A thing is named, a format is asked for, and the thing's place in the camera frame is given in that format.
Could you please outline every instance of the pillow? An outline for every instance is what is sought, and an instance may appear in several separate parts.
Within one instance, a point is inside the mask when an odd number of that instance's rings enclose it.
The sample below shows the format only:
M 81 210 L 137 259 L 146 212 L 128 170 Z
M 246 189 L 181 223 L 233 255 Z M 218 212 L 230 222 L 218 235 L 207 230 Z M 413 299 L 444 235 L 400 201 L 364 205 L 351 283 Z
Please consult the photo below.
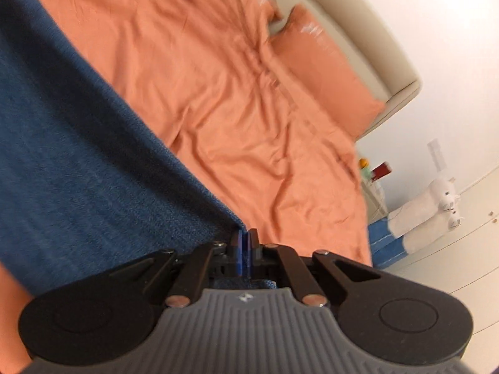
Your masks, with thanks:
M 313 15 L 296 5 L 270 43 L 281 62 L 299 79 L 329 116 L 357 140 L 383 111 L 348 60 Z

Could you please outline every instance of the blue denim fabric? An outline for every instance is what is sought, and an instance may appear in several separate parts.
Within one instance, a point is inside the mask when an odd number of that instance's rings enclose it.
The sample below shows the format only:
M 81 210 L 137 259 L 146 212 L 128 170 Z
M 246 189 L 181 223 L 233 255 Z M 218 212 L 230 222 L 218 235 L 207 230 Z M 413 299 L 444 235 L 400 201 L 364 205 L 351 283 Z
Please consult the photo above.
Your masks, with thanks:
M 371 223 L 368 227 L 369 245 L 371 246 L 371 253 L 377 252 L 379 249 L 385 247 L 395 240 L 395 237 L 388 228 L 388 218 L 380 219 Z
M 38 0 L 0 0 L 0 100 L 0 261 L 33 294 L 244 228 Z
M 395 239 L 382 249 L 373 253 L 373 266 L 377 269 L 385 269 L 407 256 L 404 248 L 403 236 Z

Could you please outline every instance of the metal pin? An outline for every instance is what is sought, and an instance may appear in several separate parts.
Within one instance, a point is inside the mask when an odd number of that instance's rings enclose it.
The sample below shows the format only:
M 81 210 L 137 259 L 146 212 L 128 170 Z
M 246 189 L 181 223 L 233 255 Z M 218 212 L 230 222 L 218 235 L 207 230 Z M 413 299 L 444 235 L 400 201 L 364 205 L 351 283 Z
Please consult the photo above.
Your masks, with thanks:
M 323 307 L 327 304 L 327 298 L 320 294 L 308 294 L 301 299 L 301 302 L 309 307 Z
M 191 303 L 185 295 L 171 295 L 165 300 L 165 304 L 171 308 L 184 308 Z

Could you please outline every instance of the white logo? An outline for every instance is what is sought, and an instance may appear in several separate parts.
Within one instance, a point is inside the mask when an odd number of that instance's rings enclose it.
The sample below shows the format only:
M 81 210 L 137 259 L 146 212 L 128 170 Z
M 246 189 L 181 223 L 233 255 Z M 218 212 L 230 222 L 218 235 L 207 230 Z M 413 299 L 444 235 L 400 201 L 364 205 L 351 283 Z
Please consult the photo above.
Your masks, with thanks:
M 244 294 L 239 295 L 238 298 L 241 301 L 248 303 L 254 298 L 254 296 L 245 292 Z

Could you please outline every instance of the upholstered headboard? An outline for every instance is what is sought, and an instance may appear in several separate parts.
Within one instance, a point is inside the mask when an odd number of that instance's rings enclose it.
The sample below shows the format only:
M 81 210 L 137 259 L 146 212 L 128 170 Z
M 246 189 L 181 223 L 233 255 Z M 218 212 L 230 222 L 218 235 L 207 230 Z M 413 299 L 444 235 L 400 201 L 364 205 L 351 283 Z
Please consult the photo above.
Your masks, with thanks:
M 348 57 L 373 96 L 386 109 L 364 135 L 381 125 L 419 92 L 420 82 L 402 50 L 364 0 L 276 0 L 284 18 L 291 8 L 305 5 Z M 273 24 L 277 32 L 286 19 Z

